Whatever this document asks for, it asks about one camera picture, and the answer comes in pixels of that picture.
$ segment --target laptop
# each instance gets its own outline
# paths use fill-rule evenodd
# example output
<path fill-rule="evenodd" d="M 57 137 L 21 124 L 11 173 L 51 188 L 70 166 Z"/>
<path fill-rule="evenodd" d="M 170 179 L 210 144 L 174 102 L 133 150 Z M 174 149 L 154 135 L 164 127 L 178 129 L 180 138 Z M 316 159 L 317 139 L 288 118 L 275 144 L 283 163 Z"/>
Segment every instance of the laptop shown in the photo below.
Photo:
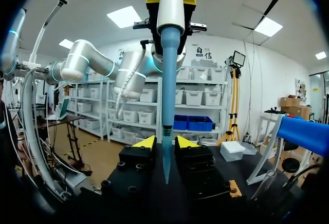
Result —
<path fill-rule="evenodd" d="M 60 109 L 57 108 L 55 114 L 48 116 L 47 120 L 57 120 L 57 121 L 63 120 L 67 116 L 66 111 L 67 111 L 69 100 L 70 98 L 65 98 L 63 100 L 61 108 Z"/>

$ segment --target cardboard box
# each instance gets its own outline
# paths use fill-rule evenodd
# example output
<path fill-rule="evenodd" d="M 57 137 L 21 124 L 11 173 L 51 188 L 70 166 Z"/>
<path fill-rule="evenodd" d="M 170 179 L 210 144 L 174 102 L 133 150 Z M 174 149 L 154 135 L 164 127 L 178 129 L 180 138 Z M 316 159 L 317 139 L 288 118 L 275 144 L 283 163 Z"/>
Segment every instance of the cardboard box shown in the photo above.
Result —
<path fill-rule="evenodd" d="M 302 117 L 304 120 L 309 120 L 310 108 L 305 106 L 299 107 L 282 107 L 290 115 Z"/>
<path fill-rule="evenodd" d="M 280 106 L 281 107 L 299 107 L 300 99 L 281 97 Z"/>

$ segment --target poster on wall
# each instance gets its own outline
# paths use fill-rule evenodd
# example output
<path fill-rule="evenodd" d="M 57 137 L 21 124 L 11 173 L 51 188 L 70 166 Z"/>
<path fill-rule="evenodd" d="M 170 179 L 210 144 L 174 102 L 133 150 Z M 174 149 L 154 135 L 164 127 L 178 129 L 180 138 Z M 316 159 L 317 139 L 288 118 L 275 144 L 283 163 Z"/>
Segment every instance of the poster on wall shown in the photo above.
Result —
<path fill-rule="evenodd" d="M 125 50 L 120 48 L 119 50 L 119 59 L 118 59 L 118 63 L 121 64 L 122 58 L 124 56 Z"/>
<path fill-rule="evenodd" d="M 191 66 L 217 67 L 217 63 L 213 60 L 209 47 L 199 44 L 192 44 L 192 47 L 192 52 L 193 55 L 195 55 L 195 58 L 192 60 Z"/>
<path fill-rule="evenodd" d="M 296 96 L 301 99 L 300 104 L 306 105 L 306 85 L 304 81 L 295 79 Z"/>

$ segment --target wooden block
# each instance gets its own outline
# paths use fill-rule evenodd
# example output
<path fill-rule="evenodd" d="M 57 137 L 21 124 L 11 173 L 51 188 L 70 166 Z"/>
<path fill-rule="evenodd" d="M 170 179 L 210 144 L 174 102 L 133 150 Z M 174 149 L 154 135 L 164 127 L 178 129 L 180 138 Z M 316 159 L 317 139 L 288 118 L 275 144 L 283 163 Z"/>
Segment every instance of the wooden block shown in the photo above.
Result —
<path fill-rule="evenodd" d="M 235 180 L 230 180 L 230 195 L 231 197 L 241 197 L 242 193 L 239 189 L 239 187 L 237 186 L 237 184 L 235 183 Z"/>

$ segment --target ceiling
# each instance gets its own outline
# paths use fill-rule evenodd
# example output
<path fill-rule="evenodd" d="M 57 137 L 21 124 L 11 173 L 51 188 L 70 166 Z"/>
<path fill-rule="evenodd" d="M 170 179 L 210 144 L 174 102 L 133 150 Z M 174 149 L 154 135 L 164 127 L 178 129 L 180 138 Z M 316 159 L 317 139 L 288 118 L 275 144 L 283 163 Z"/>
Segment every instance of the ceiling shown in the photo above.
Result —
<path fill-rule="evenodd" d="M 106 14 L 132 5 L 141 18 L 148 17 L 146 0 L 68 0 L 47 27 L 39 53 L 63 58 L 68 50 L 59 46 L 63 39 L 86 39 L 95 46 L 150 36 L 149 30 L 120 29 Z M 254 28 L 272 0 L 197 0 L 193 21 L 206 23 L 208 35 L 246 40 L 277 51 L 306 67 L 323 64 L 315 54 L 326 51 L 316 20 L 304 0 L 279 0 L 268 17 L 283 25 L 273 37 Z M 26 19 L 22 30 L 21 48 L 32 50 L 40 27 L 57 0 L 28 0 Z"/>

